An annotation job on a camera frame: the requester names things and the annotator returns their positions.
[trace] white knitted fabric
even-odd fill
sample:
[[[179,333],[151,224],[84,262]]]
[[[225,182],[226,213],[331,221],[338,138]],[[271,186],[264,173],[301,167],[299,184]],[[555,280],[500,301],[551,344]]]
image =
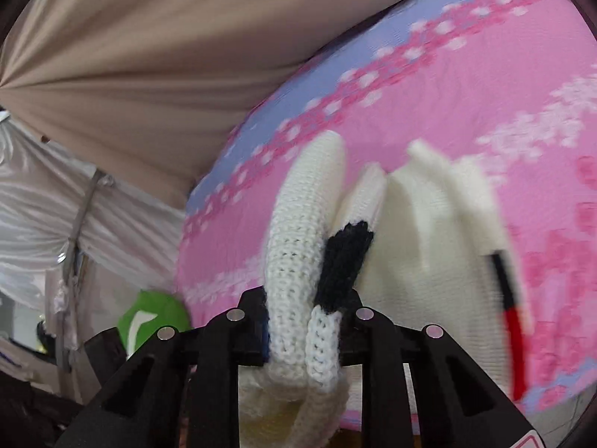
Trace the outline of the white knitted fabric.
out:
[[[325,241],[344,182],[344,144],[327,131],[290,169],[274,206],[266,253],[269,312],[268,376],[287,399],[307,386],[305,338]]]
[[[276,199],[266,252],[270,360],[263,369],[239,373],[245,448],[323,446],[346,407],[348,383],[338,357],[341,313],[313,307],[325,243],[336,233],[332,221],[343,175],[342,139],[325,132],[303,150]],[[363,184],[372,181],[365,176],[383,186],[368,190]],[[366,167],[344,200],[338,228],[375,220],[385,180],[378,165]]]
[[[501,293],[487,255],[505,251],[515,268],[491,186],[473,157],[452,163],[421,141],[408,153],[410,162],[390,175],[356,289],[396,324],[443,326],[510,393]],[[515,292],[517,277],[510,275]],[[351,397],[358,390],[355,383]]]

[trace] white satin curtain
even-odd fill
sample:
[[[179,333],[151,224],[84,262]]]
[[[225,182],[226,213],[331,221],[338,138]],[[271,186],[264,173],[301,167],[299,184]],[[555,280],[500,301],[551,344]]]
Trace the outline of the white satin curtain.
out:
[[[41,144],[10,117],[0,123],[0,290],[43,309],[93,165]],[[100,182],[79,238],[96,263],[141,288],[169,290],[184,212],[121,181]]]

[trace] white floral pattern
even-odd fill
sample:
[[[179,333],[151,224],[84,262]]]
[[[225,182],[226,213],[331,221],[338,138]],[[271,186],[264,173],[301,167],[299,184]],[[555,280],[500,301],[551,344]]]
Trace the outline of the white floral pattern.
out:
[[[466,45],[466,38],[461,36],[461,37],[452,38],[452,40],[450,40],[446,44],[446,47],[450,50],[458,50],[458,49],[462,49],[462,47],[464,47],[465,45]]]
[[[392,55],[393,51],[394,51],[393,47],[385,46],[385,47],[382,47],[381,49],[377,49],[375,51],[374,56],[376,59],[381,59],[381,58],[387,57],[388,55]]]
[[[369,94],[367,94],[362,100],[361,100],[361,104],[364,107],[369,107],[371,106],[371,104],[375,103],[375,101],[379,100],[381,98],[381,89],[375,89],[375,91],[371,91]]]
[[[309,111],[310,109],[316,108],[321,102],[321,98],[313,98],[307,104],[304,105],[304,110]]]
[[[323,112],[326,115],[333,115],[338,109],[340,109],[342,107],[342,100],[339,99],[337,101],[334,101],[333,103],[329,103],[323,110]]]
[[[477,8],[473,8],[471,10],[471,15],[476,16],[487,16],[491,13],[491,9],[486,6],[478,6]]]
[[[359,86],[361,88],[366,88],[369,84],[371,84],[375,79],[378,77],[377,71],[368,72],[359,78]]]
[[[348,69],[347,71],[343,72],[340,78],[338,79],[339,82],[348,82],[352,80],[354,74],[356,73],[356,69]]]
[[[550,95],[556,101],[541,112],[519,112],[516,118],[477,138],[478,145],[488,148],[477,155],[479,164],[494,185],[506,182],[508,168],[517,161],[535,162],[547,146],[575,148],[584,129],[582,115],[597,113],[597,74],[575,77]]]
[[[418,59],[420,56],[423,55],[423,48],[422,47],[410,47],[406,52],[402,54],[405,59],[414,60]]]
[[[435,31],[440,35],[446,35],[455,29],[456,27],[450,20],[444,20],[443,22],[438,23],[438,26],[435,27]]]
[[[427,20],[417,20],[411,24],[410,29],[413,32],[422,32],[427,27]]]
[[[513,14],[514,16],[522,16],[527,12],[528,12],[528,10],[526,8],[524,8],[523,6],[515,6],[512,10],[510,10],[510,13]]]
[[[263,284],[263,271],[263,256],[252,256],[244,261],[242,267],[217,274],[213,281],[182,288],[184,301],[189,306],[198,303],[213,305],[223,295],[240,296],[250,287]]]
[[[442,7],[442,13],[449,12],[450,10],[456,10],[462,5],[460,3],[448,3]]]

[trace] beige fabric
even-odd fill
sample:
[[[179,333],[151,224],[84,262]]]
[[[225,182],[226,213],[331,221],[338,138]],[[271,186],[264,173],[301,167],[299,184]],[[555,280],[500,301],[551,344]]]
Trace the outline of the beige fabric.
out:
[[[81,159],[183,207],[228,132],[305,59],[399,0],[32,0],[0,103]]]

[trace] white cloth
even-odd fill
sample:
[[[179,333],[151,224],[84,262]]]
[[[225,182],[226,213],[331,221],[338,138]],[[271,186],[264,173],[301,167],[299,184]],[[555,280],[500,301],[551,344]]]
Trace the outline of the white cloth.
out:
[[[0,124],[0,290],[43,309],[55,268],[95,167],[41,144],[11,118]],[[96,263],[141,288],[168,290],[184,213],[116,181],[100,182],[79,238]]]
[[[241,446],[319,448],[348,400],[338,340],[342,313],[313,307],[327,238],[347,223],[376,222],[386,177],[365,167],[339,211],[344,146],[315,138],[297,158],[276,199],[266,254],[270,359],[239,375]]]
[[[389,176],[356,289],[395,324],[443,326],[510,393],[501,293],[487,255],[504,251],[515,294],[518,276],[491,186],[473,157],[452,163],[421,141],[408,153],[410,162]],[[361,389],[353,384],[349,407],[360,404]]]

